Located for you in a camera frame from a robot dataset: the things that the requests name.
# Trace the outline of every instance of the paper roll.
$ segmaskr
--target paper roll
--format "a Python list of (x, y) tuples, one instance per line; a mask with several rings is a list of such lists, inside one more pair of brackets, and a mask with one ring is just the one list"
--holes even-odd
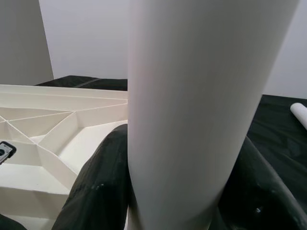
[(296, 4), (132, 0), (129, 230), (208, 229)]
[(307, 108), (301, 103), (294, 103), (290, 107), (293, 115), (299, 120), (299, 122), (307, 129)]

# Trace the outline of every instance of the black cloth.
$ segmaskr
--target black cloth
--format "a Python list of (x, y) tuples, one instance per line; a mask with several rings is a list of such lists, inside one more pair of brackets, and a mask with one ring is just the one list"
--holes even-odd
[(82, 167), (52, 230), (122, 230), (130, 177), (127, 124), (115, 128)]
[(95, 80), (99, 80), (99, 79), (92, 78), (92, 77), (81, 77), (81, 76), (69, 75), (64, 78), (58, 78), (55, 80), (51, 80), (51, 81), (47, 81), (47, 82), (38, 84), (38, 86), (80, 88), (80, 86), (83, 86)]
[(0, 230), (26, 230), (20, 223), (0, 214)]
[(219, 210), (226, 225), (234, 230), (307, 228), (303, 209), (248, 138), (227, 181)]
[(305, 99), (264, 95), (248, 137), (307, 213), (307, 130), (290, 111), (296, 102), (307, 106)]

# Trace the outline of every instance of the white paper roll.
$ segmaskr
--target white paper roll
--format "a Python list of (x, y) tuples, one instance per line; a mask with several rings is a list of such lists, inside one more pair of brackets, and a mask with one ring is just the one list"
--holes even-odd
[(209, 227), (296, 4), (132, 0), (129, 230)]
[(299, 122), (307, 129), (307, 108), (301, 103), (294, 103), (290, 107), (293, 115), (299, 120)]

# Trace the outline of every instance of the foam board divider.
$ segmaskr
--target foam board divider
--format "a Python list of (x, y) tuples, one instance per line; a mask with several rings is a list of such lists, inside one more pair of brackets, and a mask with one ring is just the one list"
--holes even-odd
[(0, 92), (36, 94), (36, 95), (112, 98), (112, 99), (128, 98), (127, 91), (76, 89), (76, 88), (28, 86), (28, 85), (0, 85)]
[(24, 108), (0, 108), (0, 115), (6, 120), (17, 120), (23, 118), (30, 118), (36, 116), (44, 116), (51, 114), (64, 113), (61, 110), (47, 110), (47, 109), (24, 109)]
[(61, 160), (59, 160), (58, 156), (53, 152), (50, 152), (40, 146), (37, 148), (42, 166), (69, 191), (77, 178), (77, 174), (74, 173)]
[(60, 121), (70, 115), (71, 112), (12, 120), (9, 123), (24, 133), (33, 142), (38, 143)]
[(39, 145), (79, 173), (107, 134), (127, 119), (127, 104), (78, 111), (60, 122)]
[(36, 144), (21, 143), (18, 141), (9, 141), (9, 143), (14, 145), (17, 151), (13, 157), (5, 161), (5, 164), (42, 165)]
[(71, 97), (22, 94), (22, 93), (3, 93), (0, 92), (0, 104), (2, 107), (19, 107), (24, 108), (42, 108), (49, 110), (82, 110), (89, 108), (98, 108), (115, 104), (123, 104), (126, 100), (106, 99), (106, 98), (88, 98), (88, 97)]
[(0, 140), (6, 141), (18, 141), (23, 143), (32, 143), (32, 141), (27, 138), (22, 132), (17, 130), (8, 122), (0, 122)]

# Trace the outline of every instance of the white pillar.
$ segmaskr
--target white pillar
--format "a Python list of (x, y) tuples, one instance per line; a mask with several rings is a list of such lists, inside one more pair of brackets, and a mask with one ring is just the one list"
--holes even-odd
[(131, 4), (133, 218), (141, 222), (137, 229), (205, 230), (297, 1)]

